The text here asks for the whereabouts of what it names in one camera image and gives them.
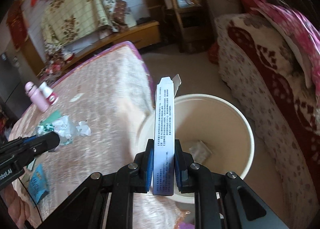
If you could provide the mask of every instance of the blue snack bag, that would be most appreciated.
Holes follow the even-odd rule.
[[[28,191],[37,204],[49,193],[49,187],[44,176],[42,164],[38,165],[34,171],[29,182]]]

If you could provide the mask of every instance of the refrigerator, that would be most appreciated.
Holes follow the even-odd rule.
[[[12,120],[21,118],[31,105],[18,69],[12,65],[5,52],[0,56],[0,104]]]

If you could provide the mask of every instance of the beige trash can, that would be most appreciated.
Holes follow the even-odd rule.
[[[175,138],[188,152],[191,141],[202,140],[212,151],[203,163],[212,172],[235,171],[242,179],[247,175],[254,155],[251,127],[243,114],[229,102],[207,94],[189,94],[175,98]],[[154,138],[155,114],[146,118],[132,154],[143,152],[148,139]],[[194,203],[194,194],[181,194],[175,184],[169,198],[182,203]]]

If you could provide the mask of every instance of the metal screw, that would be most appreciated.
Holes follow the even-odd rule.
[[[199,165],[198,163],[192,163],[192,164],[190,165],[190,168],[192,168],[192,169],[199,169],[199,168],[200,168],[200,165]]]
[[[229,172],[227,173],[227,176],[228,176],[229,178],[236,178],[236,177],[237,177],[237,174],[236,174],[234,171],[229,171]]]
[[[95,172],[95,173],[92,173],[90,177],[92,179],[96,180],[96,179],[99,179],[100,176],[101,176],[101,174],[99,172]]]
[[[130,163],[129,165],[128,165],[128,168],[129,169],[136,169],[138,167],[138,164],[137,163]]]

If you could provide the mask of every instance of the white and pink bottle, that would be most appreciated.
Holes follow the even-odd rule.
[[[45,112],[49,108],[49,103],[33,82],[27,82],[25,85],[25,90],[26,95],[30,97],[30,100],[38,107],[40,111]]]
[[[43,82],[39,86],[40,91],[44,95],[44,97],[47,99],[50,105],[55,104],[58,101],[58,96],[54,93],[54,91],[47,85],[46,82]]]

